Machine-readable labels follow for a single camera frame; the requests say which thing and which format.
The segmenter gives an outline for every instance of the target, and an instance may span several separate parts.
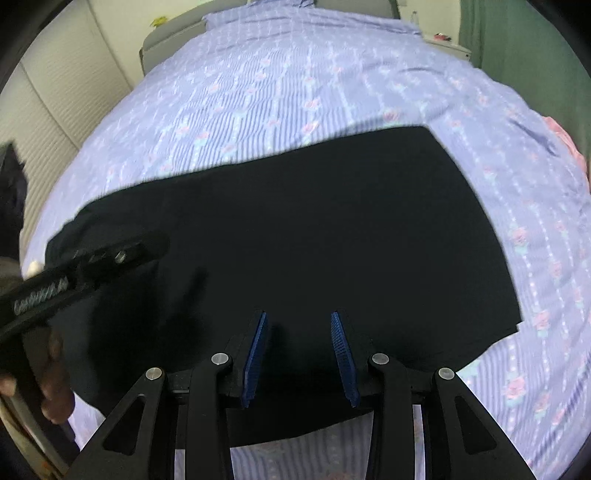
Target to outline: white wall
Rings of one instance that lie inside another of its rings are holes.
[[[144,78],[139,50],[155,18],[174,18],[207,0],[89,0],[97,23],[132,86]]]
[[[410,20],[414,10],[423,33],[444,33],[457,43],[460,32],[460,0],[398,0],[400,16]]]
[[[29,179],[21,249],[55,182],[130,91],[87,0],[74,0],[29,47],[0,93],[0,142],[15,141]]]

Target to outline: metal bolt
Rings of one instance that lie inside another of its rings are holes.
[[[371,360],[377,365],[385,365],[390,361],[390,358],[385,353],[374,353]]]
[[[230,360],[230,357],[228,357],[225,353],[216,353],[213,357],[212,357],[212,362],[216,365],[223,365],[225,364],[228,360]]]
[[[451,380],[456,374],[451,368],[443,367],[439,369],[439,376],[444,380]]]
[[[127,254],[122,250],[115,256],[115,263],[123,263],[127,258]]]
[[[157,380],[162,376],[162,370],[158,367],[152,367],[146,372],[146,378],[148,380]]]

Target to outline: finger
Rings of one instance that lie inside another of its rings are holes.
[[[39,387],[46,399],[54,400],[63,388],[69,388],[69,382],[70,377],[63,362],[50,362],[43,373]]]
[[[51,330],[48,340],[47,350],[49,356],[53,360],[59,360],[61,358],[61,352],[63,350],[64,342],[61,339],[61,335],[56,330]]]
[[[0,394],[12,397],[17,390],[17,381],[12,375],[0,372]]]
[[[43,271],[44,265],[41,262],[38,262],[37,260],[33,260],[30,265],[29,268],[27,268],[27,274],[26,274],[26,278],[31,278],[34,277],[35,275],[39,275],[39,273],[41,273]]]
[[[74,412],[74,393],[69,387],[64,387],[52,400],[43,400],[41,411],[52,423],[64,423]]]

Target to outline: black cloth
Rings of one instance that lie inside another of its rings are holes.
[[[19,261],[27,178],[12,144],[0,145],[0,257]]]
[[[223,351],[256,309],[271,327],[257,400],[343,397],[330,341],[336,309],[381,351],[425,371],[465,366],[521,321],[491,224],[425,128],[111,194],[50,242],[47,265],[154,229],[171,242],[158,264],[53,319],[74,389],[104,413],[147,368],[186,369]]]

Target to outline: green curtain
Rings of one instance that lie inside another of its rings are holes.
[[[527,0],[461,0],[460,45],[493,80],[553,117],[591,158],[591,77]]]

